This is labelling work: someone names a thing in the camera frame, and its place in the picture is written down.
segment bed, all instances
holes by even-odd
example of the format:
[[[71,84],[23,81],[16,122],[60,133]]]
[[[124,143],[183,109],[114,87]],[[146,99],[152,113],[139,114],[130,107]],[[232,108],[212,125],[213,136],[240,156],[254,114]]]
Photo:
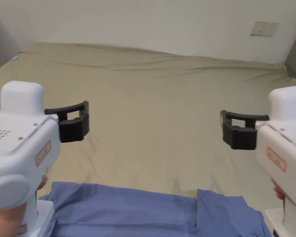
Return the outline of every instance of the bed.
[[[254,151],[222,141],[219,112],[268,114],[271,90],[296,85],[281,66],[103,45],[34,44],[0,68],[40,83],[45,108],[90,103],[90,132],[66,143],[52,181],[98,183],[189,197],[209,189],[280,207]]]

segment white handle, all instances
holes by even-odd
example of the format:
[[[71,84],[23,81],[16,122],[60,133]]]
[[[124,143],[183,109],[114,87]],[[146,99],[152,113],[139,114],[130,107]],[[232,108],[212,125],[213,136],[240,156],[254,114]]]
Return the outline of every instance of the white handle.
[[[289,236],[296,237],[296,206],[285,198],[283,226]]]
[[[17,237],[29,237],[35,229],[35,224],[38,219],[36,202],[36,194],[34,194],[27,202],[27,210]]]

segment hand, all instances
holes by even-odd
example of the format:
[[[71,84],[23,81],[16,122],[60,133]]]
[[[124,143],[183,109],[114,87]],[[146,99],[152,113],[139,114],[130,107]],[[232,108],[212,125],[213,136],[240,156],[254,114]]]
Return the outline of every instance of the hand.
[[[43,188],[48,178],[42,177],[43,180],[38,190]],[[0,237],[15,237],[19,231],[19,227],[27,209],[27,204],[12,208],[9,210],[0,210]]]
[[[272,179],[272,182],[275,186],[274,190],[276,192],[276,196],[281,199],[284,200],[284,197],[286,197],[284,191],[280,188],[280,186],[278,186],[278,184]]]

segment finger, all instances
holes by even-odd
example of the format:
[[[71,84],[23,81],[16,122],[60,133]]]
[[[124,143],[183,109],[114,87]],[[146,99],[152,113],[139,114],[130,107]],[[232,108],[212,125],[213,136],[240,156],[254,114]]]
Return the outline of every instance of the finger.
[[[284,198],[285,198],[285,196],[281,193],[277,193],[276,196],[281,200],[284,200]]]
[[[278,194],[283,194],[283,195],[284,195],[283,190],[282,190],[281,188],[279,188],[279,187],[275,187],[275,188],[274,188],[274,191],[275,191],[276,193],[278,193]]]
[[[285,194],[283,189],[281,189],[280,186],[273,179],[271,179],[271,180],[272,180],[272,182],[273,182],[273,184],[275,186],[275,188],[274,188],[275,192]]]
[[[39,185],[39,187],[37,188],[37,190],[42,189],[45,186],[45,184],[47,183],[47,181],[48,181],[48,178],[45,175],[42,176],[42,179],[43,180],[42,180],[41,184]]]

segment wrinkled fabric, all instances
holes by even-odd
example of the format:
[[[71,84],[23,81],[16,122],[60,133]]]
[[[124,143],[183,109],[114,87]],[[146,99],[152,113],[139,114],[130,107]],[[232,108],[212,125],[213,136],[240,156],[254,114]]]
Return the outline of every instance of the wrinkled fabric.
[[[53,182],[55,213],[44,237],[271,237],[242,197],[198,190],[197,198]]]

